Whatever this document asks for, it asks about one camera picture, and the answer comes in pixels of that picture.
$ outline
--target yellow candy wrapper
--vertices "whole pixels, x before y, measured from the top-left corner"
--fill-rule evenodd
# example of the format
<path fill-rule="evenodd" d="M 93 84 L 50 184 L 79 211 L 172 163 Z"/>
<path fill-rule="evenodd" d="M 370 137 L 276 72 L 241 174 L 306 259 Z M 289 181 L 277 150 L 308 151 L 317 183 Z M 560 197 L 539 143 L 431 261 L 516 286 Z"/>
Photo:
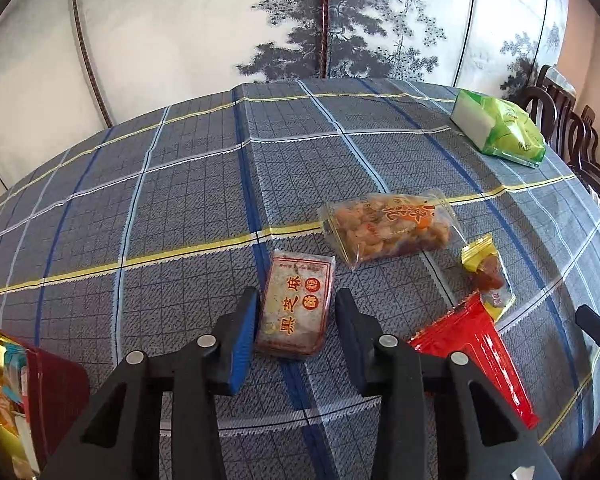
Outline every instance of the yellow candy wrapper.
<path fill-rule="evenodd" d="M 471 273 L 475 288 L 491 319 L 497 321 L 516 301 L 511 290 L 507 270 L 491 233 L 468 243 L 462 248 L 462 266 Z"/>

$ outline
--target screw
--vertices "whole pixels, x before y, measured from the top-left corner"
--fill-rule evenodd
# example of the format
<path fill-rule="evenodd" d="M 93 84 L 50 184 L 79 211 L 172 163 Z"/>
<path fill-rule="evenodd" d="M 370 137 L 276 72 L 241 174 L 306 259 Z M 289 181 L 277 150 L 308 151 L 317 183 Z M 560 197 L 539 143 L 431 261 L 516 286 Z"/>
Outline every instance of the screw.
<path fill-rule="evenodd" d="M 464 366 L 469 362 L 467 355 L 462 352 L 453 352 L 451 354 L 451 360 L 460 366 Z"/>
<path fill-rule="evenodd" d="M 211 334 L 201 335 L 198 338 L 198 346 L 200 346 L 202 348 L 209 348 L 215 344 L 216 344 L 216 338 L 215 338 L 215 336 L 212 336 Z"/>
<path fill-rule="evenodd" d="M 394 346 L 398 346 L 397 337 L 391 334 L 381 335 L 380 339 L 378 339 L 378 342 L 385 348 L 393 348 Z"/>
<path fill-rule="evenodd" d="M 126 355 L 126 362 L 130 365 L 140 364 L 144 360 L 144 354 L 139 350 L 133 350 Z"/>

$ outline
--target table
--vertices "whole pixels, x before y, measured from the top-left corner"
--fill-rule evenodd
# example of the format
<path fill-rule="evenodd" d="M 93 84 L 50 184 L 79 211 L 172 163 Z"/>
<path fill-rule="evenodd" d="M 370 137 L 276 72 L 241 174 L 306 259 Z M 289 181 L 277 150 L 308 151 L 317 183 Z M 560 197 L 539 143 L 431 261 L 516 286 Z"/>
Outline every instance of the table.
<path fill-rule="evenodd" d="M 467 237 L 493 233 L 518 297 L 497 328 L 565 471 L 600 420 L 600 352 L 573 322 L 583 303 L 600 314 L 600 211 L 551 150 L 537 169 L 477 153 L 448 117 L 457 92 L 248 84 L 99 132 L 0 198 L 0 327 L 83 364 L 95 389 L 127 352 L 178 349 L 245 286 L 263 289 L 274 248 L 331 254 L 324 201 L 439 188 Z M 338 261 L 335 286 L 401 337 L 469 293 L 444 250 L 355 272 Z M 379 400 L 349 383 L 332 315 L 317 356 L 257 355 L 216 406 L 229 478 L 370 475 Z M 170 478 L 167 396 L 163 419 Z"/>

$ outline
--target white and red snack package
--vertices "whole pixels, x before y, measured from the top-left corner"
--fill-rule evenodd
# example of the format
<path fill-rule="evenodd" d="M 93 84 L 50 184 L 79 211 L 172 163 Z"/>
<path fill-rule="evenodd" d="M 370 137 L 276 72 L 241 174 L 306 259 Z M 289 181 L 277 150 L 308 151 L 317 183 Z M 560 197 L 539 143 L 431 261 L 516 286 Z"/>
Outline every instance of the white and red snack package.
<path fill-rule="evenodd" d="M 256 348 L 306 359 L 322 346 L 333 290 L 334 256 L 275 250 Z"/>

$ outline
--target bag of nuts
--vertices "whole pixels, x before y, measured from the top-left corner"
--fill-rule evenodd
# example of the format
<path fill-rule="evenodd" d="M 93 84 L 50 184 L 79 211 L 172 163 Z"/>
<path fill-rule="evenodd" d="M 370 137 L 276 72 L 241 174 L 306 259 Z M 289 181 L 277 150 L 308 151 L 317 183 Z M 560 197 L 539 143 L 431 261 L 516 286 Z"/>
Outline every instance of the bag of nuts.
<path fill-rule="evenodd" d="M 360 262 L 445 247 L 460 233 L 444 194 L 370 193 L 318 209 L 324 237 L 351 269 Z"/>

